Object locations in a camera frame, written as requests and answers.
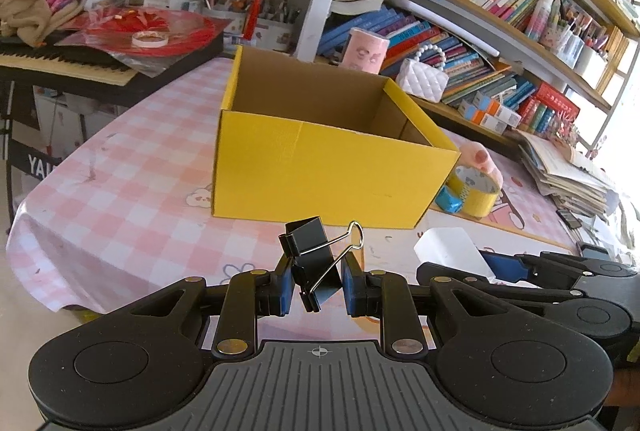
pink plush toy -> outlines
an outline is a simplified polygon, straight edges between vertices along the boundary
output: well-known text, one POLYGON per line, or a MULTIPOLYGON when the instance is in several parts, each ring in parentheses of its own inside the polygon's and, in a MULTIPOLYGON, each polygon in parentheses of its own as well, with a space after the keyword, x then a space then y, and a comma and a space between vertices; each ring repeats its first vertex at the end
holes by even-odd
POLYGON ((478 142, 465 142, 459 148, 458 166, 474 167, 491 176, 498 189, 502 189, 502 173, 495 166, 489 151, 478 142))

yellow cardboard box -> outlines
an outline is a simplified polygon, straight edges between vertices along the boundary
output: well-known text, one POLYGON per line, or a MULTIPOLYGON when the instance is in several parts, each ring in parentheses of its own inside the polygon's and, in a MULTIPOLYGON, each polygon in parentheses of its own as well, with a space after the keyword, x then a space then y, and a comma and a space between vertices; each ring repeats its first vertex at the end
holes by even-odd
POLYGON ((410 229, 458 156, 390 78, 245 46, 220 111, 212 213, 410 229))

black binder clip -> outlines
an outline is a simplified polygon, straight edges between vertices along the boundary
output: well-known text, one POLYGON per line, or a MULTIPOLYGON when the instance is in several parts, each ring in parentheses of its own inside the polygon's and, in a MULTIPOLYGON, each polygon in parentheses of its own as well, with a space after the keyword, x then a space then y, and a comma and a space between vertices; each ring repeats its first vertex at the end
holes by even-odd
POLYGON ((349 251, 362 249, 364 233, 357 221, 351 221, 347 232, 327 240, 319 217, 292 221, 280 234, 280 245, 287 257, 293 258, 293 280, 300 286, 300 297, 307 312, 319 312, 320 305, 342 288, 336 265, 349 251), (360 233, 360 241, 351 243, 334 258, 330 246, 351 236, 353 229, 360 233))

brown towel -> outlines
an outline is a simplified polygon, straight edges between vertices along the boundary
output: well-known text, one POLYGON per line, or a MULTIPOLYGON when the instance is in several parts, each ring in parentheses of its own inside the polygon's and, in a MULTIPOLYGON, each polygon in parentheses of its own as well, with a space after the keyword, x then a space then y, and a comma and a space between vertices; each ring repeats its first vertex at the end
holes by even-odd
POLYGON ((46 0, 0 0, 0 34, 17 33, 28 45, 38 46, 53 30, 81 13, 85 1, 75 0, 52 14, 46 0))

quilted handbag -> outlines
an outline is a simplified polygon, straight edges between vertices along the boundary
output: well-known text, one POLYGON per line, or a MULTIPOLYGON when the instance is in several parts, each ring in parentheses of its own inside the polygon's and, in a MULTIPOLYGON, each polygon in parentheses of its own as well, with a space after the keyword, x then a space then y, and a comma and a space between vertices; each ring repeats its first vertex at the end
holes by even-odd
POLYGON ((402 61, 396 81, 406 93, 420 96, 431 102, 439 102, 449 82, 449 75, 442 71, 445 62, 447 62, 447 56, 439 46, 422 46, 413 59, 402 61), (420 62, 420 56, 427 50, 435 50, 440 55, 441 61, 435 67, 420 62))

